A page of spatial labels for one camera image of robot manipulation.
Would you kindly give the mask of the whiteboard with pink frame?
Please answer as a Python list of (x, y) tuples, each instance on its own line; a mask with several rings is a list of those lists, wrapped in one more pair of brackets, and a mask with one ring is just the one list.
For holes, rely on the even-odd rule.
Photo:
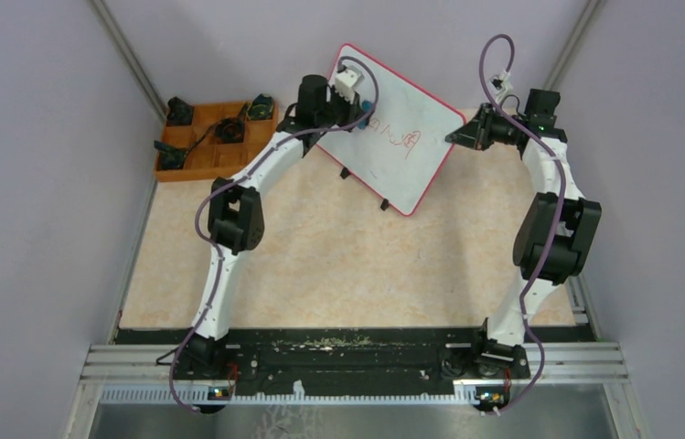
[(366, 128), (331, 133), (318, 146), (389, 206), (411, 216), (453, 148), (445, 137), (466, 123), (446, 102), (367, 52), (346, 43), (337, 53), (362, 61), (380, 90)]

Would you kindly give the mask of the blue whiteboard eraser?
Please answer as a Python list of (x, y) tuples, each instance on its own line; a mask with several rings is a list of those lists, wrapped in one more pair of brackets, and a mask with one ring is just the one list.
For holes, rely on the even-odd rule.
[(371, 115), (374, 111), (374, 104), (371, 101), (360, 102), (361, 117), (359, 118), (358, 128), (363, 130), (369, 126)]

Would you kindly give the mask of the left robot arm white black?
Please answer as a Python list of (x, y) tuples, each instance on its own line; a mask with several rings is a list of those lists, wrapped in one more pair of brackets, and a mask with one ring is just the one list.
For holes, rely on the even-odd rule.
[(208, 379), (226, 371), (229, 355), (217, 345), (230, 331), (230, 309), (244, 265), (265, 233), (262, 198), (325, 134), (351, 132), (369, 120), (375, 105), (362, 102), (358, 92), (365, 80), (376, 82), (373, 74), (352, 68), (331, 79), (303, 77), (297, 102), (263, 150), (233, 177), (214, 180), (195, 215), (208, 215), (208, 228), (195, 228), (210, 246), (208, 278), (192, 327), (170, 362), (171, 370), (192, 359), (195, 370)]

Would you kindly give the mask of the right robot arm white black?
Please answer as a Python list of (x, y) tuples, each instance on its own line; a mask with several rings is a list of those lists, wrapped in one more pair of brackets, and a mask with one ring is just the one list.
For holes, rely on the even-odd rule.
[(573, 179), (567, 135), (555, 125), (560, 99), (557, 91), (532, 89), (524, 112), (510, 117), (483, 103), (470, 122), (445, 137), (477, 151), (494, 143), (516, 146), (535, 192), (513, 245), (513, 281), (469, 352), (470, 367), (480, 377), (530, 375), (522, 347), (526, 328), (542, 302), (582, 271), (602, 216), (600, 203)]

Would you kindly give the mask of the green yellow item in tray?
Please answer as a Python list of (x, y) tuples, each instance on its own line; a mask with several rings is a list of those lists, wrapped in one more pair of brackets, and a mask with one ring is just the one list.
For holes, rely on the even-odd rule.
[(274, 99), (271, 95), (261, 93), (250, 102), (246, 102), (240, 116), (248, 121), (269, 120), (274, 114)]

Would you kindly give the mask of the orange wooden compartment tray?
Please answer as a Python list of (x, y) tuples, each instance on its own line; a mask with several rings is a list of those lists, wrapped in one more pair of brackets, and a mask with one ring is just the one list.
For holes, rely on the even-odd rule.
[(178, 182), (231, 177), (256, 157), (269, 143), (278, 123), (279, 110), (269, 120), (248, 121), (240, 116), (246, 102), (193, 105), (194, 120), (189, 126), (164, 126), (159, 141), (187, 150), (184, 167), (159, 170), (159, 182)]

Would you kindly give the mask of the black item tray top-left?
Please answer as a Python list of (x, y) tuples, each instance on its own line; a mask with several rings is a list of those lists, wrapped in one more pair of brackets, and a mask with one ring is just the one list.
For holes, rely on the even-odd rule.
[(195, 107), (175, 96), (167, 101), (166, 126), (189, 126), (194, 120)]

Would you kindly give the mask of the black green item tray left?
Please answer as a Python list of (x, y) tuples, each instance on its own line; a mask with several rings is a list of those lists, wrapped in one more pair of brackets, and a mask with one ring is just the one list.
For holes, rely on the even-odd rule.
[(158, 155), (159, 170), (179, 170), (184, 167), (187, 159), (187, 150), (170, 144), (154, 141), (154, 148)]

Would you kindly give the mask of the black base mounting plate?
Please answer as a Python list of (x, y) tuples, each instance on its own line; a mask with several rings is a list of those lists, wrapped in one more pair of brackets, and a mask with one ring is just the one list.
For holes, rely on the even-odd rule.
[(125, 330), (114, 363), (94, 355), (87, 372), (121, 380), (160, 380), (185, 401), (256, 397), (384, 401), (448, 397), (463, 380), (503, 391), (514, 380), (563, 362), (561, 348), (590, 343), (591, 329), (536, 327), (522, 344), (530, 375), (477, 376), (469, 355), (478, 327), (370, 329), (235, 329), (208, 364), (170, 362), (183, 336), (177, 331)]

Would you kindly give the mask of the aluminium frame rail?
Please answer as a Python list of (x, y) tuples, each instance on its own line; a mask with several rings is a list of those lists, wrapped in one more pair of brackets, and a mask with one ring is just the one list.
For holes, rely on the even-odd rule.
[(611, 342), (527, 345), (509, 367), (481, 374), (466, 343), (419, 341), (388, 348), (326, 338), (264, 347), (228, 345), (217, 369), (173, 366), (167, 345), (89, 349), (65, 436), (86, 438), (107, 403), (195, 409), (267, 406), (456, 405), (513, 414), (539, 391), (598, 389), (601, 417), (619, 438), (647, 438), (620, 347)]

